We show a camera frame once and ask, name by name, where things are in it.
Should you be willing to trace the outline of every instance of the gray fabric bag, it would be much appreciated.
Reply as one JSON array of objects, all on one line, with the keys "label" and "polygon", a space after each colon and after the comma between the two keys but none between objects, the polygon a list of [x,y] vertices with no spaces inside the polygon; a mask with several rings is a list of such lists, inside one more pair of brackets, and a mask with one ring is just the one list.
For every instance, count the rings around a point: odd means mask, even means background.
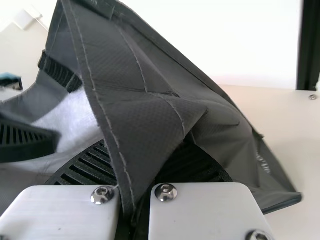
[{"label": "gray fabric bag", "polygon": [[[301,194],[262,136],[228,95],[120,2],[59,0],[45,51],[83,81],[85,93],[82,88],[78,92],[82,91],[81,97],[90,104],[84,122],[74,123],[82,111],[75,107],[78,115],[70,116],[55,130],[65,139],[83,128],[86,119],[94,131],[98,122],[126,215],[136,210],[183,140],[208,153],[233,181],[248,186],[265,213],[301,201]],[[0,113],[24,123],[38,123],[57,107],[68,109],[65,102],[72,94],[40,71],[36,84],[19,98],[0,105]],[[32,107],[22,109],[17,101]],[[51,121],[60,118],[57,114]],[[49,129],[54,124],[42,121],[41,127]],[[70,142],[83,137],[73,136]],[[67,150],[62,147],[58,152]]]}]

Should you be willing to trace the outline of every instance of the white backdrop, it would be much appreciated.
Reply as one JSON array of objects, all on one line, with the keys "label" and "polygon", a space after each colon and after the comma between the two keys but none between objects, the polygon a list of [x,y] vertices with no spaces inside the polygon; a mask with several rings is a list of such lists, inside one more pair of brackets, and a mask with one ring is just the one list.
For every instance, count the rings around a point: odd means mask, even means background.
[{"label": "white backdrop", "polygon": [[295,89],[302,0],[122,0],[215,82]]}]

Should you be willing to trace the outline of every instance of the screw head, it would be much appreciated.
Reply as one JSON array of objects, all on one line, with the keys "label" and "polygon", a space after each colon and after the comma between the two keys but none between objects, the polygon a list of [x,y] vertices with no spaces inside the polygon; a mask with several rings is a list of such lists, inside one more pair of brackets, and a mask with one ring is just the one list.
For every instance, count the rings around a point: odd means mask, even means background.
[{"label": "screw head", "polygon": [[170,202],[177,197],[178,191],[175,186],[164,183],[155,189],[154,194],[161,202]]},{"label": "screw head", "polygon": [[254,230],[247,235],[246,240],[274,240],[274,238],[264,231]]},{"label": "screw head", "polygon": [[114,197],[114,190],[110,186],[100,186],[93,191],[91,202],[101,205],[109,202]]},{"label": "screw head", "polygon": [[315,94],[312,94],[312,95],[309,96],[310,100],[316,100],[317,98],[318,98],[318,96],[315,95]]}]

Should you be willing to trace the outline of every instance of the black frame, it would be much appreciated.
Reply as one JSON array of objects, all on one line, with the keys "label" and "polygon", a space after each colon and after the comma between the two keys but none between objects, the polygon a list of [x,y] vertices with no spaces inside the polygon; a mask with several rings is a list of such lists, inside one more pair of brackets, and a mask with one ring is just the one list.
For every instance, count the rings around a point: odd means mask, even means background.
[{"label": "black frame", "polygon": [[316,91],[320,74],[320,1],[304,0],[297,90]]}]

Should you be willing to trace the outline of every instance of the seam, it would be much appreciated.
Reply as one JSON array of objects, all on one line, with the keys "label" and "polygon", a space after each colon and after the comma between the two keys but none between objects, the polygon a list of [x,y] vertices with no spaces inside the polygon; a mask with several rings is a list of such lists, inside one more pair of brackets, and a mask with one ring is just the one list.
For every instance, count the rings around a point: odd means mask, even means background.
[{"label": "seam", "polygon": [[186,136],[185,121],[183,121],[183,119],[182,119],[181,115],[179,114],[178,110],[176,109],[176,107],[171,102],[169,102],[168,100],[166,100],[165,98],[163,98],[160,95],[155,95],[154,93],[151,93],[151,92],[149,94],[164,100],[167,104],[169,104],[171,106],[171,108],[175,111],[175,113],[178,115],[178,117],[181,121],[182,132],[183,132],[183,136],[185,137]]},{"label": "seam", "polygon": [[127,46],[129,47],[129,49],[131,50],[131,52],[132,52],[132,54],[133,54],[133,56],[134,56],[134,58],[135,58],[135,60],[136,60],[136,63],[137,63],[138,66],[139,66],[140,73],[141,73],[141,77],[142,77],[143,84],[144,84],[144,90],[145,90],[146,93],[148,93],[148,88],[147,88],[146,79],[145,79],[145,77],[144,77],[144,74],[142,73],[142,68],[141,68],[140,62],[139,62],[139,60],[138,60],[138,58],[137,58],[134,50],[131,48],[131,46],[129,45],[127,39],[126,39],[125,36],[123,35],[121,29],[120,29],[118,26],[116,26],[116,28],[118,29],[118,31],[119,31],[120,35],[122,36],[123,40],[125,41],[125,43],[126,43]]},{"label": "seam", "polygon": [[127,46],[129,47],[129,49],[131,50],[133,56],[135,57],[136,63],[137,63],[138,66],[139,66],[140,73],[141,73],[141,76],[142,76],[142,79],[143,79],[145,92],[146,92],[147,94],[150,94],[150,95],[152,95],[152,96],[155,96],[155,97],[158,97],[158,98],[164,100],[166,103],[168,103],[168,104],[172,107],[172,109],[175,111],[175,113],[178,115],[178,117],[179,117],[179,119],[180,119],[180,121],[181,121],[182,133],[183,133],[183,136],[185,137],[185,136],[186,136],[185,122],[183,121],[183,119],[182,119],[181,115],[179,114],[178,110],[176,109],[176,107],[175,107],[171,102],[167,101],[165,98],[163,98],[163,97],[161,97],[161,96],[159,96],[159,95],[152,94],[151,92],[148,92],[148,88],[147,88],[147,84],[146,84],[146,79],[145,79],[145,76],[144,76],[144,74],[143,74],[143,72],[142,72],[142,68],[141,68],[141,65],[140,65],[140,63],[139,63],[138,57],[136,56],[134,50],[133,50],[133,49],[131,48],[131,46],[129,45],[129,43],[128,43],[127,39],[125,38],[125,36],[123,35],[121,29],[120,29],[118,26],[117,26],[116,28],[118,29],[118,31],[119,31],[119,33],[121,34],[123,40],[125,41],[125,43],[126,43]]},{"label": "seam", "polygon": [[119,141],[118,141],[116,135],[115,135],[114,132],[113,132],[113,129],[112,129],[112,126],[111,126],[111,122],[110,122],[110,120],[109,120],[109,118],[108,118],[108,116],[107,116],[107,113],[106,113],[105,109],[103,108],[101,102],[99,101],[99,97],[98,97],[98,94],[97,94],[97,92],[96,92],[96,85],[95,85],[95,82],[94,82],[93,77],[92,77],[91,68],[90,68],[90,66],[89,66],[87,51],[86,51],[86,48],[85,48],[85,45],[84,45],[84,39],[83,39],[83,36],[82,36],[82,34],[81,34],[81,31],[80,31],[80,28],[79,28],[79,25],[78,25],[78,21],[77,21],[77,19],[76,19],[76,16],[75,16],[75,12],[74,12],[74,10],[73,10],[73,7],[72,7],[72,5],[70,4],[70,2],[68,2],[68,3],[69,3],[70,10],[71,10],[71,13],[72,13],[72,15],[73,15],[73,18],[74,18],[74,21],[75,21],[75,24],[76,24],[76,27],[77,27],[77,30],[78,30],[78,32],[79,32],[79,36],[80,36],[80,39],[81,39],[81,44],[82,44],[82,47],[83,47],[83,52],[84,52],[84,57],[85,57],[85,61],[86,61],[86,66],[87,66],[87,69],[88,69],[88,71],[89,71],[90,80],[91,80],[92,86],[93,86],[92,91],[94,92],[94,95],[95,95],[95,97],[96,97],[96,100],[97,100],[97,102],[98,102],[98,104],[99,104],[99,106],[100,106],[100,108],[101,108],[101,110],[102,110],[102,112],[103,112],[103,114],[104,114],[104,117],[105,117],[105,119],[106,119],[106,121],[107,121],[107,123],[108,123],[108,126],[109,126],[109,128],[110,128],[110,132],[111,132],[111,134],[112,134],[112,136],[113,136],[113,138],[114,138],[114,141],[115,141],[115,143],[116,143],[116,146],[117,146],[117,148],[118,148],[118,152],[119,152],[120,158],[121,158],[122,163],[123,163],[123,170],[124,170],[124,172],[125,172],[125,174],[126,174],[126,176],[127,176],[128,182],[129,182],[129,188],[130,188],[130,194],[131,194],[131,201],[132,201],[132,205],[133,205],[133,210],[136,211],[136,204],[135,204],[135,199],[134,199],[134,192],[133,192],[133,189],[132,189],[132,181],[131,181],[130,175],[129,175],[129,173],[128,173],[128,170],[127,170],[127,162],[125,161],[125,158],[124,158],[123,154],[122,154],[121,151],[120,151]]}]

